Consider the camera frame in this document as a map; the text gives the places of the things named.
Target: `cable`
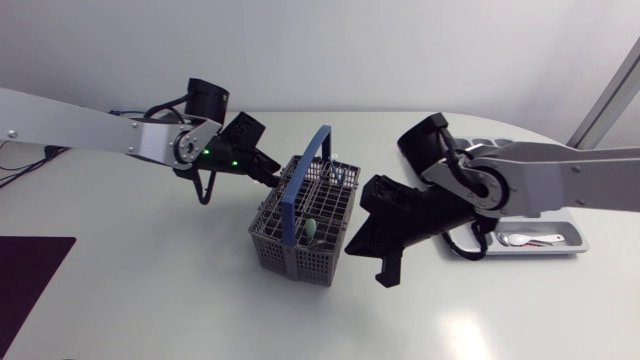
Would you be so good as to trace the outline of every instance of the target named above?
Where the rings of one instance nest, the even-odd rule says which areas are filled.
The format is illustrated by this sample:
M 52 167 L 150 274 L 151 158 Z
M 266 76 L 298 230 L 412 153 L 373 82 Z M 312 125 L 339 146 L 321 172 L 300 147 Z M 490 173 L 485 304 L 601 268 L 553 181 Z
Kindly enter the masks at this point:
M 9 143 L 9 142 L 10 142 L 10 141 L 5 141 L 5 142 L 3 142 L 3 143 L 2 143 L 2 145 L 0 145 L 0 150 L 2 150 L 2 148 L 3 148 L 5 145 L 7 145 L 7 143 Z M 22 170 L 22 169 L 24 169 L 24 168 L 26 168 L 26 167 L 29 167 L 29 166 L 31 166 L 31 165 L 33 165 L 33 164 L 29 164 L 29 165 L 25 165 L 25 166 L 20 166 L 20 167 L 17 167 L 17 168 L 6 168 L 6 167 L 3 167 L 3 166 L 0 166 L 0 169 L 2 169 L 2 170 L 6 170 L 6 171 L 18 171 L 18 170 Z
M 171 111 L 172 113 L 174 113 L 178 117 L 180 122 L 184 124 L 184 117 L 182 117 L 182 114 L 180 114 L 180 112 L 178 110 L 176 110 L 173 106 L 168 107 L 167 109 L 169 111 Z
M 444 141 L 446 145 L 446 151 L 444 152 L 445 158 L 447 159 L 447 166 L 451 171 L 453 177 L 464 187 L 473 191 L 476 195 L 482 194 L 482 188 L 474 183 L 465 173 L 462 172 L 460 168 L 460 163 L 458 161 L 458 157 L 456 156 L 456 145 L 453 137 L 449 133 L 449 130 L 446 128 L 440 128 L 438 132 L 442 141 Z
M 63 152 L 69 150 L 69 148 L 64 148 L 64 147 L 60 147 L 60 146 L 52 146 L 52 145 L 47 145 L 44 148 L 44 153 L 45 153 L 45 158 L 39 161 L 34 162 L 33 164 L 30 165 L 25 165 L 23 168 L 24 170 L 20 171 L 19 173 L 15 173 L 15 174 L 11 174 L 9 176 L 5 176 L 3 178 L 0 179 L 0 181 L 6 180 L 5 182 L 3 182 L 2 184 L 0 184 L 0 189 L 4 188 L 5 186 L 9 185 L 10 183 L 14 182 L 15 180 L 17 180 L 18 178 L 20 178 L 21 176 L 30 173 L 34 170 L 39 169 L 40 167 L 42 167 L 44 164 L 48 163 L 49 161 L 55 159 L 58 155 L 62 154 Z
M 137 110 L 111 110 L 109 111 L 110 115 L 120 116 L 124 114 L 144 114 L 144 111 Z
M 478 244 L 480 244 L 480 250 L 477 252 L 467 251 L 456 245 L 456 243 L 453 242 L 453 239 L 451 239 L 451 235 L 449 235 L 448 231 L 442 233 L 442 238 L 447 243 L 447 245 L 449 245 L 449 247 L 453 251 L 455 251 L 456 254 L 462 256 L 467 260 L 478 261 L 484 258 L 485 255 L 487 255 L 487 249 L 489 248 L 489 246 L 487 245 L 487 239 L 485 238 L 485 236 L 477 233 L 473 225 L 471 228 L 473 230 L 473 235 L 476 238 L 476 241 L 478 242 Z
M 189 100 L 189 94 L 179 98 L 179 99 L 175 99 L 175 100 L 171 100 L 169 102 L 166 102 L 164 104 L 160 104 L 160 105 L 156 105 L 154 107 L 152 107 L 151 109 L 147 110 L 147 112 L 144 114 L 144 117 L 146 118 L 150 118 L 153 115 L 157 114 L 158 112 L 168 109 L 171 110 L 173 109 L 174 106 L 182 104 L 183 102 Z

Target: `utensil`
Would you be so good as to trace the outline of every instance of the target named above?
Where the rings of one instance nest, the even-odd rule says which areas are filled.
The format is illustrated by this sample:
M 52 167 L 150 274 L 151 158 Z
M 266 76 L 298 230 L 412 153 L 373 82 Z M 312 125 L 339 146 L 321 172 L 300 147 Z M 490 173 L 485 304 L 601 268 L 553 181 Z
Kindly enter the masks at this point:
M 500 244 L 502 244 L 503 246 L 510 246 L 509 245 L 509 240 L 507 240 L 507 236 L 505 234 L 496 233 L 496 239 L 498 239 Z
M 313 239 L 313 235 L 316 234 L 317 229 L 318 229 L 318 224 L 316 223 L 315 219 L 309 219 L 307 220 L 307 223 L 304 224 L 304 232 L 311 239 Z
M 542 243 L 554 243 L 554 242 L 564 241 L 564 236 L 560 234 L 540 235 L 540 236 L 511 234 L 509 236 L 506 236 L 506 239 L 504 240 L 508 242 L 510 245 L 522 246 L 530 241 L 542 242 Z

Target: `white table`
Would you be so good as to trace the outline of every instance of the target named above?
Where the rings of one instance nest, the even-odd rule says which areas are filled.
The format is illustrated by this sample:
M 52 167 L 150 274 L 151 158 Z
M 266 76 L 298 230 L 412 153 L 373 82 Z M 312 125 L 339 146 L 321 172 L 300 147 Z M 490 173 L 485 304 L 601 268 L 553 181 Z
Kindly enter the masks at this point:
M 283 165 L 331 125 L 362 186 L 374 174 L 414 183 L 396 140 L 428 114 L 252 115 Z M 454 136 L 549 141 L 447 118 Z M 640 358 L 638 214 L 572 211 L 591 244 L 573 257 L 469 262 L 430 239 L 405 251 L 392 289 L 374 280 L 380 261 L 342 254 L 325 288 L 260 267 L 247 228 L 267 194 L 220 174 L 201 206 L 170 169 L 89 150 L 14 182 L 0 191 L 2 234 L 78 241 L 6 359 Z M 354 207 L 345 243 L 367 215 Z

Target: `white surface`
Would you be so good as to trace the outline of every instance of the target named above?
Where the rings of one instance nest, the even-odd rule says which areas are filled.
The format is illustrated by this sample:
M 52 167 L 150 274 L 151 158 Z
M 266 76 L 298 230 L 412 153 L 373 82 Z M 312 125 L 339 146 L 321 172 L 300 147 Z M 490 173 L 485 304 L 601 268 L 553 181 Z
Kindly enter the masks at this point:
M 333 153 L 362 168 L 364 185 L 374 174 L 411 182 L 395 142 L 427 114 L 252 115 L 267 126 L 260 148 L 280 163 L 333 126 Z M 544 140 L 448 119 L 458 136 Z M 260 268 L 247 228 L 267 193 L 221 174 L 201 206 L 167 168 L 84 150 L 0 191 L 3 234 L 78 238 L 6 358 L 640 357 L 639 214 L 573 211 L 591 244 L 574 257 L 469 262 L 424 241 L 405 252 L 392 289 L 374 280 L 380 261 L 342 254 L 324 288 Z M 346 239 L 366 216 L 354 207 Z
M 200 77 L 234 110 L 442 109 L 564 143 L 635 43 L 639 12 L 637 0 L 3 0 L 0 86 L 106 111 Z

